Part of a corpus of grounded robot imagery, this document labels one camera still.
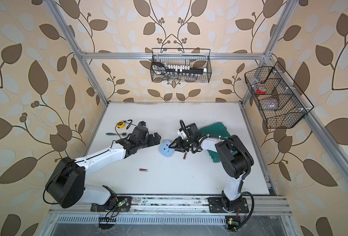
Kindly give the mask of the light blue alarm clock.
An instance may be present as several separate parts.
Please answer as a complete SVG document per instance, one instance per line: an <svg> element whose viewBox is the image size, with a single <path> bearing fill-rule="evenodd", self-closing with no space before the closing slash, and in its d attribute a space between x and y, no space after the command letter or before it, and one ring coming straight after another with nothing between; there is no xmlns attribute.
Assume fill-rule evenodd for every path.
<svg viewBox="0 0 348 236"><path fill-rule="evenodd" d="M171 157L175 150L172 148L169 148L171 142L169 140L165 140L160 146L159 146L159 152L164 156L164 157Z"/></svg>

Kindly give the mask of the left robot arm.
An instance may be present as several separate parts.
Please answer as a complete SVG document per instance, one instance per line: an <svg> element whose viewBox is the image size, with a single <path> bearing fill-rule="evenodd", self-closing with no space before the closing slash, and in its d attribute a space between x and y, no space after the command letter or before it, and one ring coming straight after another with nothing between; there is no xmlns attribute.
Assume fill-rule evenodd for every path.
<svg viewBox="0 0 348 236"><path fill-rule="evenodd" d="M75 204L96 204L111 209L116 202L115 192L106 185L92 186L86 179L104 167L121 161L140 149L157 146L160 142L161 136L158 133L148 134L144 143L130 134L94 154L77 159L65 157L57 164L43 193L49 193L54 198L53 204L62 208Z"/></svg>

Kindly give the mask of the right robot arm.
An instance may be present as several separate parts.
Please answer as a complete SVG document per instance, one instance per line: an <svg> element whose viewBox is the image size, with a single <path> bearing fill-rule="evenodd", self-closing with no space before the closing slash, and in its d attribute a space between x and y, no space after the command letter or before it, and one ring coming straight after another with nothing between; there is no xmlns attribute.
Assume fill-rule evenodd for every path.
<svg viewBox="0 0 348 236"><path fill-rule="evenodd" d="M237 203L245 194L242 192L244 180L253 166L253 158L238 136L221 137L207 134L197 138L178 137L168 148L193 154L202 150L216 152L224 171L229 176L222 191L223 208L228 212L236 210Z"/></svg>

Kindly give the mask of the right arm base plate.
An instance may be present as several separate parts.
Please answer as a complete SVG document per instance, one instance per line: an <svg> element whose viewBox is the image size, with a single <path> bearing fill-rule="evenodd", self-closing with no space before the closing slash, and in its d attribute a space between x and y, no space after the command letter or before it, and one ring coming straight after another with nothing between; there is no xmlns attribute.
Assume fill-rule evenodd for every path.
<svg viewBox="0 0 348 236"><path fill-rule="evenodd" d="M249 213L246 198L240 197L230 201L225 197L210 197L207 199L211 213Z"/></svg>

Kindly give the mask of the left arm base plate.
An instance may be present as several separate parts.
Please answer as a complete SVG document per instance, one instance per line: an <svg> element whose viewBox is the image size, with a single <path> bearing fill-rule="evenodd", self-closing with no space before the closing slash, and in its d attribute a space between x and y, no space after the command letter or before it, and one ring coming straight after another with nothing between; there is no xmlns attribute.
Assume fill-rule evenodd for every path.
<svg viewBox="0 0 348 236"><path fill-rule="evenodd" d="M127 212L131 208L131 196L111 197L104 205L92 204L90 211L92 212L113 212L120 210Z"/></svg>

